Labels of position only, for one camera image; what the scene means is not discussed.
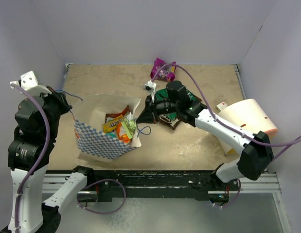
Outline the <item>brown sea salt chips bag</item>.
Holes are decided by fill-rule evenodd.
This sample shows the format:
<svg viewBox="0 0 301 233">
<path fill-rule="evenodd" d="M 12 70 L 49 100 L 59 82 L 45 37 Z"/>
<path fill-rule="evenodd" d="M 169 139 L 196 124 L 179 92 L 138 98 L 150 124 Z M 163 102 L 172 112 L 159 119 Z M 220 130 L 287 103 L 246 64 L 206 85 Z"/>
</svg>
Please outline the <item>brown sea salt chips bag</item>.
<svg viewBox="0 0 301 233">
<path fill-rule="evenodd" d="M 175 130 L 181 123 L 181 121 L 177 117 L 170 119 L 167 115 L 160 115 L 159 122 L 170 127 L 172 130 Z"/>
</svg>

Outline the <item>red snack packet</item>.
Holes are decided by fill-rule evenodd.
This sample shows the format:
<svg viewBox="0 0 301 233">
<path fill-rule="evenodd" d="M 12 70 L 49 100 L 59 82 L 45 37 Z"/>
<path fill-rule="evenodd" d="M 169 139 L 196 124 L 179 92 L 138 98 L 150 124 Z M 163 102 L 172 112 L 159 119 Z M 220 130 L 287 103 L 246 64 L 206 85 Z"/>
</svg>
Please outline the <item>red snack packet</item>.
<svg viewBox="0 0 301 233">
<path fill-rule="evenodd" d="M 122 111 L 122 112 L 120 112 L 120 113 L 115 113 L 115 114 L 106 114 L 105 115 L 105 123 L 107 123 L 107 122 L 109 122 L 109 121 L 111 121 L 111 120 L 113 120 L 113 119 L 115 119 L 115 118 L 117 118 L 117 117 L 119 117 L 119 116 L 125 116 L 128 112 L 130 112 L 130 107 L 129 107 L 129 105 L 127 105 L 126 107 L 125 107 L 125 109 Z"/>
</svg>

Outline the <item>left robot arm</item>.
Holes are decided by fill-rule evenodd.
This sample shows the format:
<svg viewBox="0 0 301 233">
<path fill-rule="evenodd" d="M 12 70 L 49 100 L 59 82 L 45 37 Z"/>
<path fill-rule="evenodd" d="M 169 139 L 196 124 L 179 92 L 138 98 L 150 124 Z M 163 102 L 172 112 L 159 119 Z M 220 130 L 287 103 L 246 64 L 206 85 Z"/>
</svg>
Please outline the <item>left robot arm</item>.
<svg viewBox="0 0 301 233">
<path fill-rule="evenodd" d="M 59 121 L 71 110 L 64 93 L 49 86 L 28 90 L 13 88 L 26 96 L 15 114 L 17 127 L 8 148 L 8 167 L 13 179 L 13 209 L 3 233 L 54 233 L 61 214 L 80 190 L 95 185 L 94 170 L 77 166 L 49 199 L 42 200 L 43 181 L 58 135 Z"/>
</svg>

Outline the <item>green snack box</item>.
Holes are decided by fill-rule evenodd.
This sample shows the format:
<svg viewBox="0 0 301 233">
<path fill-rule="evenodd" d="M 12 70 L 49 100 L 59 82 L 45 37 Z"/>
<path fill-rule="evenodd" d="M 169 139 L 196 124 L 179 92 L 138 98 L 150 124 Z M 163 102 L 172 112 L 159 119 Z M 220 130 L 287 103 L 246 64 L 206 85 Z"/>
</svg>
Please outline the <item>green snack box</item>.
<svg viewBox="0 0 301 233">
<path fill-rule="evenodd" d="M 191 91 L 186 90 L 186 92 L 191 101 L 195 101 L 195 100 L 202 101 L 202 99 L 200 99 L 199 97 L 194 95 Z M 158 90 L 155 94 L 155 97 L 157 100 L 171 100 L 173 103 L 176 103 L 176 100 L 170 99 L 166 89 Z M 165 120 L 167 122 L 170 122 L 170 121 L 176 120 L 177 115 L 175 112 L 173 112 L 173 113 L 168 113 L 165 115 L 160 115 L 160 118 L 162 118 L 163 120 Z"/>
</svg>

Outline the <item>blue checkered paper bag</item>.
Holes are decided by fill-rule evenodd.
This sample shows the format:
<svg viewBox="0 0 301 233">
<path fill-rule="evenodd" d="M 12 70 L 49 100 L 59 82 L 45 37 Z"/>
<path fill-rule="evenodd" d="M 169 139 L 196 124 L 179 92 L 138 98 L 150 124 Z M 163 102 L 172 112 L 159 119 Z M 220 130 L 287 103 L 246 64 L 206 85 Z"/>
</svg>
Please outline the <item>blue checkered paper bag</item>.
<svg viewBox="0 0 301 233">
<path fill-rule="evenodd" d="M 111 133 L 102 131 L 106 114 L 120 113 L 129 105 L 134 116 L 140 102 L 138 98 L 110 94 L 93 94 L 80 98 L 71 110 L 76 144 L 80 152 L 110 162 L 141 147 L 137 128 L 129 143 L 117 138 L 116 129 Z"/>
</svg>

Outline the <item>purple candy snack bag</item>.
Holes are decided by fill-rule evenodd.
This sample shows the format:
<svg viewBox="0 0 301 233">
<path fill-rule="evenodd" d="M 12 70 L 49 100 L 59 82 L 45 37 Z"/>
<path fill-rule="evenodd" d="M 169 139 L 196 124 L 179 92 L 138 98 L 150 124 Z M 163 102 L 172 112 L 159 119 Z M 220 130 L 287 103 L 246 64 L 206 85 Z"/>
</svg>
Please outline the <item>purple candy snack bag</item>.
<svg viewBox="0 0 301 233">
<path fill-rule="evenodd" d="M 176 67 L 170 65 L 163 68 L 163 66 L 166 64 L 167 64 L 166 61 L 160 58 L 156 58 L 154 61 L 153 68 L 150 72 L 150 78 L 160 80 L 160 81 L 165 81 L 165 82 L 174 81 Z"/>
</svg>

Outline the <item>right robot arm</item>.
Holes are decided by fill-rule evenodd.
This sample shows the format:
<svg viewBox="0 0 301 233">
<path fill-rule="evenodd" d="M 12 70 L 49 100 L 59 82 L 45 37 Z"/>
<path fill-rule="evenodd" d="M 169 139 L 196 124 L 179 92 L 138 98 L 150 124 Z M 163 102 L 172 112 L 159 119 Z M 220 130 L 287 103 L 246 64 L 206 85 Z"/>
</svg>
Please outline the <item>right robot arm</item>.
<svg viewBox="0 0 301 233">
<path fill-rule="evenodd" d="M 167 98 L 155 96 L 156 83 L 148 81 L 143 85 L 148 92 L 145 108 L 137 118 L 138 124 L 156 124 L 160 115 L 176 113 L 180 121 L 205 130 L 230 145 L 239 158 L 219 165 L 213 172 L 211 185 L 222 190 L 228 182 L 238 178 L 256 181 L 274 158 L 269 136 L 259 131 L 253 133 L 238 127 L 214 114 L 198 100 L 191 100 L 186 87 L 180 81 L 167 83 Z"/>
</svg>

